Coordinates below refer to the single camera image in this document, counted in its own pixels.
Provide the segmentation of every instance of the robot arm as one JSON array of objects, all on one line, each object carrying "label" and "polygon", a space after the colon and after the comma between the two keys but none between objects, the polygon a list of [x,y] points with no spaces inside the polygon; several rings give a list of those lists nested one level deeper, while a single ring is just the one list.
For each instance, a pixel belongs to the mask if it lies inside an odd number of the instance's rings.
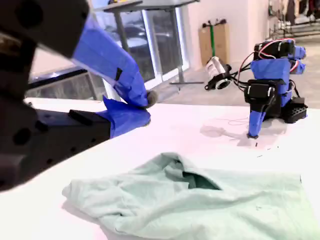
[{"label": "robot arm", "polygon": [[302,74],[306,50],[296,46],[293,39],[278,39],[257,44],[254,48],[251,70],[255,80],[250,80],[244,91],[250,104],[248,137],[257,138],[264,119],[281,118],[295,123],[307,116],[303,98],[292,97],[290,74]]},{"label": "robot arm", "polygon": [[[105,98],[107,109],[97,113],[26,105],[39,45],[100,75],[127,104]],[[86,0],[2,2],[0,63],[0,191],[150,121],[146,108],[155,93],[146,91],[136,62],[90,16]]]}]

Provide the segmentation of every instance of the mint green cloth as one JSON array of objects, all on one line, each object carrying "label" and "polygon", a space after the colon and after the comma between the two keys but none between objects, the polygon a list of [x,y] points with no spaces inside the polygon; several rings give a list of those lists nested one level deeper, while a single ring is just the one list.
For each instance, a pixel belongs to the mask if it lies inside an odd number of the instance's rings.
[{"label": "mint green cloth", "polygon": [[175,153],[163,153],[125,174],[73,180],[62,194],[121,235],[161,240],[320,240],[298,174],[199,169]]}]

